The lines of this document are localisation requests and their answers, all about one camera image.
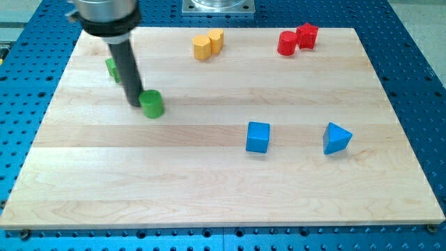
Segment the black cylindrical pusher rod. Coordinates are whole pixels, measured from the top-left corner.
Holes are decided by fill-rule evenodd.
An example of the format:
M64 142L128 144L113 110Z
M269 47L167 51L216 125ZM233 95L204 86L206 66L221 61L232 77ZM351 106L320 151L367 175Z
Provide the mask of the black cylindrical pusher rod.
M119 44L109 44L109 50L129 105L140 107L139 95L144 89L130 41L124 40Z

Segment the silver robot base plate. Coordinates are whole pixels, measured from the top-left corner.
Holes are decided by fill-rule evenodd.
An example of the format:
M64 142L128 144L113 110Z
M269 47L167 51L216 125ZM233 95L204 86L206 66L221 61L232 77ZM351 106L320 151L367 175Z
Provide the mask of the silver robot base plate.
M255 0L182 0L183 14L255 12Z

